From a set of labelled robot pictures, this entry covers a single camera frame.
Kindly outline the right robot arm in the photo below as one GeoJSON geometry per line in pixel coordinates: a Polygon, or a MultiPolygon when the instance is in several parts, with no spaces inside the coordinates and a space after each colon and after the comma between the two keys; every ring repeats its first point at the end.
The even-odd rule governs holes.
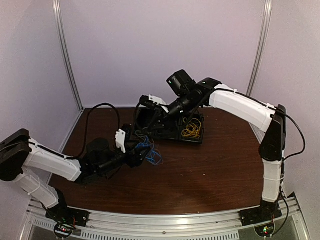
{"type": "Polygon", "coordinates": [[[284,177],[286,108],[260,102],[210,77],[195,82],[185,70],[175,72],[166,82],[178,97],[174,102],[166,104],[151,94],[146,97],[152,107],[160,108],[157,122],[164,124],[193,115],[199,107],[206,106],[230,113],[264,132],[258,149],[264,170],[263,190],[256,216],[261,221],[268,220],[276,212],[284,177]]]}

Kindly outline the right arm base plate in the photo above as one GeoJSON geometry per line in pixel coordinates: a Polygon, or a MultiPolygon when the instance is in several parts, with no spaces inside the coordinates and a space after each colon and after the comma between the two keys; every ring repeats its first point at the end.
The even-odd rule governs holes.
{"type": "Polygon", "coordinates": [[[260,206],[241,210],[239,215],[242,226],[249,226],[270,222],[274,218],[280,218],[283,214],[278,203],[262,201],[260,206]]]}

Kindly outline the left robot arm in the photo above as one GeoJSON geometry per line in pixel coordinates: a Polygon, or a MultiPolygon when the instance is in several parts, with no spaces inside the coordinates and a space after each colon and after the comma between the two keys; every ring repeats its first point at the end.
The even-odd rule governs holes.
{"type": "Polygon", "coordinates": [[[16,183],[46,209],[52,209],[61,222],[67,222],[72,218],[72,211],[63,194],[45,184],[31,168],[85,185],[123,165],[139,167],[151,151],[151,147],[129,140],[122,129],[115,134],[115,144],[116,149],[112,151],[107,139],[96,138],[86,146],[83,157],[68,156],[40,144],[22,128],[0,143],[0,179],[16,183]]]}

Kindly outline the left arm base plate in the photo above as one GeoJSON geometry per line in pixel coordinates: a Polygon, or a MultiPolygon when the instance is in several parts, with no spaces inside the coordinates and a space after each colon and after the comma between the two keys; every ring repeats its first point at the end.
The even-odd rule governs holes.
{"type": "Polygon", "coordinates": [[[90,213],[86,210],[80,210],[68,207],[67,210],[55,213],[52,209],[46,211],[45,217],[56,221],[57,223],[64,223],[70,226],[86,227],[90,213]]]}

